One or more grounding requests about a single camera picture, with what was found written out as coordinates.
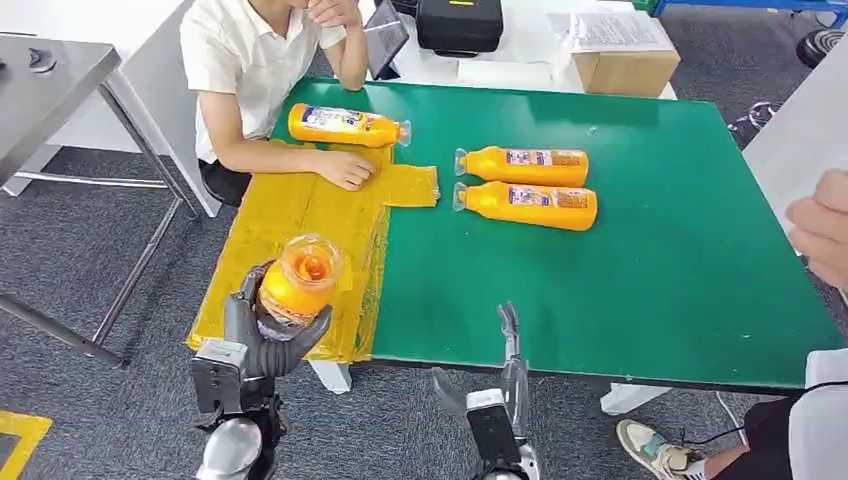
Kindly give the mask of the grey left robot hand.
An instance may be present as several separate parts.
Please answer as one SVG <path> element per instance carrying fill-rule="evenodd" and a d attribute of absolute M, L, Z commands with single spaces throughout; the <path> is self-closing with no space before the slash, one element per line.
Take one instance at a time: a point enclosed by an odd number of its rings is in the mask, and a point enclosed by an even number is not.
<path fill-rule="evenodd" d="M 332 321 L 332 307 L 324 306 L 313 322 L 286 339 L 283 327 L 259 300 L 259 287 L 271 263 L 252 267 L 239 289 L 224 306 L 224 339 L 247 347 L 245 371 L 249 377 L 278 378 L 289 374 L 322 339 Z"/>

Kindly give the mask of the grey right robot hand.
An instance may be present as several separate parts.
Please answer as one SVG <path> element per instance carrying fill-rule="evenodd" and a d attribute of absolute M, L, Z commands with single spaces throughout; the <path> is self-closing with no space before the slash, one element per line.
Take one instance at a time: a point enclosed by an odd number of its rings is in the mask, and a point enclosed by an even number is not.
<path fill-rule="evenodd" d="M 501 386 L 494 389 L 461 393 L 455 389 L 440 367 L 430 370 L 434 390 L 442 403 L 457 415 L 489 406 L 505 408 L 513 436 L 519 443 L 528 438 L 529 388 L 528 363 L 521 355 L 518 315 L 514 305 L 507 301 L 496 307 L 504 338 L 504 365 Z"/>

